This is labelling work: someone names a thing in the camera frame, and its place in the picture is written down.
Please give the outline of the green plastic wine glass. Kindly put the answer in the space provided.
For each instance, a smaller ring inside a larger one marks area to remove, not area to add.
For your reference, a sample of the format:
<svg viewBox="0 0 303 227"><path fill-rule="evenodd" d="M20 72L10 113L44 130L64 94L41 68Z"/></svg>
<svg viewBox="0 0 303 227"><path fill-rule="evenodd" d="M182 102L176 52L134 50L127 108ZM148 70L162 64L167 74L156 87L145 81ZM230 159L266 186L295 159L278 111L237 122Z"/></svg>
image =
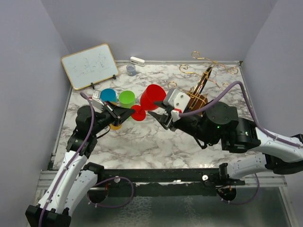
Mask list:
<svg viewBox="0 0 303 227"><path fill-rule="evenodd" d="M121 92L118 99L120 105L124 108L131 108L135 105L135 94L130 90Z"/></svg>

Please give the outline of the red plastic wine glass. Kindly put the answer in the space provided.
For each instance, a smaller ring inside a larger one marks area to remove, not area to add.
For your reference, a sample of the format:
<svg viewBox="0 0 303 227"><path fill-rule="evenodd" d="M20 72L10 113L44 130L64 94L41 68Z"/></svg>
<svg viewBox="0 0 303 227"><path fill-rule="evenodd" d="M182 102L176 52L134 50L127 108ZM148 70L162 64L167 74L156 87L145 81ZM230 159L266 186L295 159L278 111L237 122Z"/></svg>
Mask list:
<svg viewBox="0 0 303 227"><path fill-rule="evenodd" d="M131 117L135 121L143 121L146 117L147 111L153 111L158 108L158 106L155 105L154 102L163 101L165 96L166 92L161 86L156 84L150 84L141 95L140 104L133 105L131 107L133 110L135 110Z"/></svg>

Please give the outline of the blue plastic wine glass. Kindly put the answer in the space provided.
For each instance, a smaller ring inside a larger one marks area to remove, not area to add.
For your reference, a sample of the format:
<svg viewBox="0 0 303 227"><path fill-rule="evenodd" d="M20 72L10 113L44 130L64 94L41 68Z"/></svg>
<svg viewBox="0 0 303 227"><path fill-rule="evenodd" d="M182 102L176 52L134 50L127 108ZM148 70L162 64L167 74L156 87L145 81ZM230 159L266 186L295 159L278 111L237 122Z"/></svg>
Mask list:
<svg viewBox="0 0 303 227"><path fill-rule="evenodd" d="M117 103L117 97L115 90L111 88L106 88L101 91L100 99L102 101L109 101Z"/></svg>

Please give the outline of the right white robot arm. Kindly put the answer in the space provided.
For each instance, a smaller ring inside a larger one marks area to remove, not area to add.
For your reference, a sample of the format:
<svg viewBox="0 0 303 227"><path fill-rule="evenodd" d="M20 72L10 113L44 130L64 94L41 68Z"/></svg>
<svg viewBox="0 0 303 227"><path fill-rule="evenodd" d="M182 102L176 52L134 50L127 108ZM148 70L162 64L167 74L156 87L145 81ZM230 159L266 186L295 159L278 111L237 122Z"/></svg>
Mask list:
<svg viewBox="0 0 303 227"><path fill-rule="evenodd" d="M163 128L181 130L192 136L202 149L218 142L222 150L230 153L255 151L248 159L222 163L215 174L210 174L205 183L227 186L243 185L241 178L259 172L273 172L277 175L291 175L303 170L303 136L277 135L270 137L261 131L255 122L239 117L236 107L218 102L201 114L186 116L173 121L173 110L163 102L157 105L165 112L157 114L150 111Z"/></svg>

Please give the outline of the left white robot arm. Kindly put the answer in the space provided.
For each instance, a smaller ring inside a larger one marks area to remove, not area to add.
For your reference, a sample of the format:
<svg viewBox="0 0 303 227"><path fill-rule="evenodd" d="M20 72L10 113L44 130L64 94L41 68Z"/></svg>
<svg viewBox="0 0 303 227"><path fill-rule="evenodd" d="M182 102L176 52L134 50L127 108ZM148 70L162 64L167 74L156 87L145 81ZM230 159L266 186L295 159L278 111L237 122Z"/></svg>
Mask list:
<svg viewBox="0 0 303 227"><path fill-rule="evenodd" d="M134 109L100 102L100 112L92 104L77 111L76 128L68 140L62 164L37 205L28 206L26 218L32 227L68 227L79 202L88 190L104 182L103 166L85 163L94 150L97 134L109 125L120 125Z"/></svg>

